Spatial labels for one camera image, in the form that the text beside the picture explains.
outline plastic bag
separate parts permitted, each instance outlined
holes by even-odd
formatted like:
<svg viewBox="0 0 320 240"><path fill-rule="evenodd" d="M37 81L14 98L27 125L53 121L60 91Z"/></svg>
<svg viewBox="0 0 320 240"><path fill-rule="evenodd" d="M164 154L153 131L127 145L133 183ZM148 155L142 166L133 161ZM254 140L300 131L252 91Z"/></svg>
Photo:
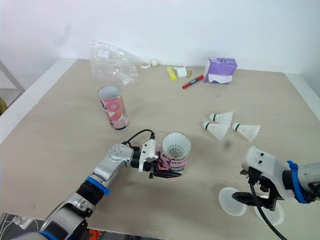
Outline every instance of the plastic bag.
<svg viewBox="0 0 320 240"><path fill-rule="evenodd" d="M96 40L92 41L90 54L92 79L106 84L134 83L138 78L136 65L146 64L130 52Z"/></svg>

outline shuttlecock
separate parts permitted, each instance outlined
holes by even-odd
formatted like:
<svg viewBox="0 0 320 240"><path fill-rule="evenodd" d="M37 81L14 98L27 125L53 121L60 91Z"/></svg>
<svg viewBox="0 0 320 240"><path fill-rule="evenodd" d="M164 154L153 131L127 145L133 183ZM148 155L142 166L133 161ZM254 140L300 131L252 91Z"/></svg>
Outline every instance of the shuttlecock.
<svg viewBox="0 0 320 240"><path fill-rule="evenodd" d="M241 133L250 143L256 138L260 130L260 125L232 124L232 129Z"/></svg>
<svg viewBox="0 0 320 240"><path fill-rule="evenodd" d="M171 132L162 140L162 149L173 159L184 159L191 151L191 142L180 132Z"/></svg>
<svg viewBox="0 0 320 240"><path fill-rule="evenodd" d="M226 123L210 123L205 121L202 127L212 133L218 140L222 140L227 134L230 124Z"/></svg>
<svg viewBox="0 0 320 240"><path fill-rule="evenodd" d="M214 122L228 124L230 127L233 116L234 116L234 112L228 111L220 114L213 113L209 116L209 119Z"/></svg>

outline black cable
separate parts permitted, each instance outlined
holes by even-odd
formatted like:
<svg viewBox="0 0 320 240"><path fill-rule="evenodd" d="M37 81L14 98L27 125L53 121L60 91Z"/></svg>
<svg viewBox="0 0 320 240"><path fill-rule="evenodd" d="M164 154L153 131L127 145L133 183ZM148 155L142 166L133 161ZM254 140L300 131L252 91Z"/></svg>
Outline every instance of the black cable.
<svg viewBox="0 0 320 240"><path fill-rule="evenodd" d="M155 139L155 133L154 131L150 130L150 129L143 129L139 132L137 132L135 135L133 135L132 137L130 137L127 141L122 142L122 144L126 145L127 143L129 143L132 139L134 139L136 136L138 136L139 134L143 133L143 132L150 132L150 139Z"/></svg>
<svg viewBox="0 0 320 240"><path fill-rule="evenodd" d="M257 198L257 194L255 191L255 187L252 183L250 183L250 189L253 195L253 200L255 202L256 207L258 208L258 211L261 215L261 217L263 218L264 222L269 226L269 228L271 228L271 230L281 239L281 240L287 240L280 232L278 232L278 230L271 224L271 222L269 222L268 218L266 217L265 213L262 211L260 203L258 201Z"/></svg>
<svg viewBox="0 0 320 240"><path fill-rule="evenodd" d="M129 141L128 141L127 143L129 144L129 147L132 149L132 145L131 145L131 143L130 143Z"/></svg>

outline tissue box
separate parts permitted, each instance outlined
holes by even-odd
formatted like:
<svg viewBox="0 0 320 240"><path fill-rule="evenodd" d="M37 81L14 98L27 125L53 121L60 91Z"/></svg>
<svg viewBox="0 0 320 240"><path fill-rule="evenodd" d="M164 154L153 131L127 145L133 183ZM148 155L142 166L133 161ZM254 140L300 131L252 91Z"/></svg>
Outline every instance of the tissue box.
<svg viewBox="0 0 320 240"><path fill-rule="evenodd" d="M204 68L204 82L217 84L230 83L237 66L234 58L209 57Z"/></svg>

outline pink shuttlecock tube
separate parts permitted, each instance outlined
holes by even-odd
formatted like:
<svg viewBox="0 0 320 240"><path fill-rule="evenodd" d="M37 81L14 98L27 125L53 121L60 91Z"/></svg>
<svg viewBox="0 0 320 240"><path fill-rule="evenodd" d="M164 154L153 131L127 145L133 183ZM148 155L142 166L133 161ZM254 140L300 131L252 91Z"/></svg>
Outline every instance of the pink shuttlecock tube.
<svg viewBox="0 0 320 240"><path fill-rule="evenodd" d="M128 125L128 117L120 88L103 86L97 94L111 126L116 130L124 129Z"/></svg>
<svg viewBox="0 0 320 240"><path fill-rule="evenodd" d="M180 132L169 133L162 140L157 168L183 174L188 163L190 151L191 142L186 135Z"/></svg>

